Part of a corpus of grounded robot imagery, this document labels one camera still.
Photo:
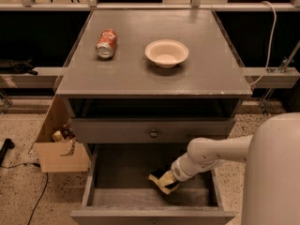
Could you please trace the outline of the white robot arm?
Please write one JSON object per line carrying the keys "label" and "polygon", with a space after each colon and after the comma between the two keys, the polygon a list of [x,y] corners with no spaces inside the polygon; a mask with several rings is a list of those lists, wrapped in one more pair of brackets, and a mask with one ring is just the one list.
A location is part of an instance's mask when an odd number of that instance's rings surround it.
{"label": "white robot arm", "polygon": [[241,225],[300,225],[300,113],[276,115],[252,135],[196,138],[158,179],[165,188],[224,160],[246,164]]}

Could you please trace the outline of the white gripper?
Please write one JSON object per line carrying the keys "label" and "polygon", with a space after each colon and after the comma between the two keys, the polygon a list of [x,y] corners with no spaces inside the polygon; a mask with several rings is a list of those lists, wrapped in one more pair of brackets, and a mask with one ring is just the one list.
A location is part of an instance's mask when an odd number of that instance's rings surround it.
{"label": "white gripper", "polygon": [[193,162],[188,155],[183,155],[172,163],[170,170],[159,171],[157,183],[163,188],[174,188],[178,181],[187,181],[199,172],[199,165]]}

